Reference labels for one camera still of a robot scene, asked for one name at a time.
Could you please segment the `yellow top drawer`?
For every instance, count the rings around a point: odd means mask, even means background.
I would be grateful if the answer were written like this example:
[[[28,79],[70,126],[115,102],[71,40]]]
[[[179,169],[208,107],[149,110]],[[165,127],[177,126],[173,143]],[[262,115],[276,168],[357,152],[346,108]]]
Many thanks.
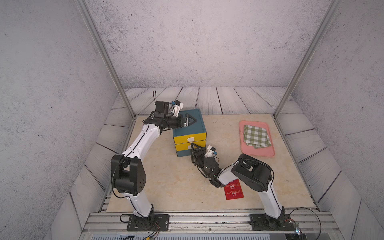
[[[205,141],[207,138],[207,133],[196,133],[189,135],[176,135],[174,134],[174,142],[176,145],[193,143],[198,141]]]

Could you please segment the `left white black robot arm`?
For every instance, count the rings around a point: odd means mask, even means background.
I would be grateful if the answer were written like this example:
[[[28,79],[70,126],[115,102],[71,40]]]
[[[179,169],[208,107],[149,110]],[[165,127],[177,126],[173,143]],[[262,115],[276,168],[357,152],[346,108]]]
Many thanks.
[[[112,190],[130,201],[133,215],[139,218],[149,219],[154,211],[144,192],[147,176],[143,160],[150,147],[162,132],[188,127],[196,122],[190,115],[180,114],[183,106],[178,100],[156,101],[155,110],[143,120],[142,130],[134,142],[121,155],[114,155],[111,159]]]

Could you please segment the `yellow drawer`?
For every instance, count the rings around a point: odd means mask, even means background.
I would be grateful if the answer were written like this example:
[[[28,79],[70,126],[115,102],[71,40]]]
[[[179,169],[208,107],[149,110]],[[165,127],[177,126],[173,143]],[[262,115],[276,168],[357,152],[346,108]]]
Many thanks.
[[[174,134],[174,142],[176,145],[193,143],[198,141],[205,141],[207,138],[207,133],[196,133],[189,135],[176,135]]]
[[[193,142],[193,144],[199,147],[206,147],[206,143],[207,143],[206,140]],[[176,144],[175,147],[177,152],[190,150],[192,148],[191,143]]]

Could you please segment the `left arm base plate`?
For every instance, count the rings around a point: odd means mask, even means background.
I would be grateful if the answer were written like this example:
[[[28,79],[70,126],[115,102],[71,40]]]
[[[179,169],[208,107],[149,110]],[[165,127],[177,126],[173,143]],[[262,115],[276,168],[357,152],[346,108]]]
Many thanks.
[[[151,215],[146,218],[130,215],[127,232],[167,232],[170,215]]]

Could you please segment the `red postcards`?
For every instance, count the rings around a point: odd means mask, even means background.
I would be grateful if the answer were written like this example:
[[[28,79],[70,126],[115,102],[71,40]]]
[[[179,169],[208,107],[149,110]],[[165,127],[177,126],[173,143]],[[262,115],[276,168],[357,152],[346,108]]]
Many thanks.
[[[226,200],[236,200],[244,198],[244,193],[242,191],[242,187],[239,179],[236,179],[230,183],[228,183],[224,187]]]

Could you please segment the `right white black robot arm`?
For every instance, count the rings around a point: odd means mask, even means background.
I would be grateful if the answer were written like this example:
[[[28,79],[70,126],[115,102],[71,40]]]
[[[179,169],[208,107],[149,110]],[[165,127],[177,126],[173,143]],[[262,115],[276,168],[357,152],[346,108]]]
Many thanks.
[[[283,221],[286,212],[275,194],[273,186],[275,174],[269,165],[249,155],[241,154],[233,164],[222,169],[219,167],[215,148],[200,147],[194,143],[190,146],[192,164],[213,186],[223,188],[232,181],[240,180],[258,192],[268,221]]]

